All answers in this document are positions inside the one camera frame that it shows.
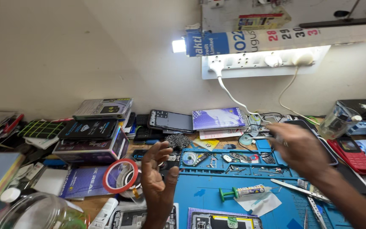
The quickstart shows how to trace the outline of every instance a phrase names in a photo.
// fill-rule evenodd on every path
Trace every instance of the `green cable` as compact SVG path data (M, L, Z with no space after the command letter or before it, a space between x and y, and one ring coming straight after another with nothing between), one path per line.
M318 123L318 120L315 118L315 117L313 117L313 116L306 116L308 119L306 119L308 122L310 122L311 124L313 124L313 125L315 125L315 123L314 122L312 122L310 119L314 119L314 121L316 121L317 123Z

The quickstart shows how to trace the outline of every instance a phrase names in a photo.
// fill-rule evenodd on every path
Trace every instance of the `white wall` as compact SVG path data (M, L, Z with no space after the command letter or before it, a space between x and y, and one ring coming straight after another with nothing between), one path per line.
M0 0L0 110L28 120L69 117L84 99L133 97L134 110L235 106L200 58L171 41L200 21L198 0ZM284 111L291 76L225 79L249 110ZM366 98L366 44L334 46L313 75L300 75L284 104L326 114L337 99Z

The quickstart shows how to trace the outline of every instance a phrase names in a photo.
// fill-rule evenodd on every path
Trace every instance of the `desk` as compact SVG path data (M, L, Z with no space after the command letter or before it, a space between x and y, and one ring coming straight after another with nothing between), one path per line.
M198 132L195 134L188 135L191 140L194 140L198 136ZM220 142L216 146L215 149L223 149L226 144L234 144L237 149L244 149L243 147L238 145L238 137L229 137L229 138L220 138ZM133 153L135 149L149 149L150 145L139 145L134 144L133 141L130 141L128 146L128 154ZM255 145L248 145L249 149L257 149ZM80 206L84 211L90 214L91 221L97 216L101 208L104 206L105 202L107 202L108 198L113 197L114 195L97 195L86 197L83 201L71 200L77 206Z

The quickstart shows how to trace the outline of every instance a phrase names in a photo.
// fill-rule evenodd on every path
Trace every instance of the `plastic jar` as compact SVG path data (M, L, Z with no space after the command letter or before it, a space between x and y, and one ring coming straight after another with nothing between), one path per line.
M0 229L87 229L88 217L73 203L37 192L18 201L0 221Z

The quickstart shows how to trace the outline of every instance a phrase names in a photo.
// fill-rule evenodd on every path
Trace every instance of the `green striped pouch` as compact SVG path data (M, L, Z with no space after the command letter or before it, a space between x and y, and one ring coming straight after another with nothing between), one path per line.
M29 122L19 133L19 137L52 139L66 126L65 122L48 122L34 120Z

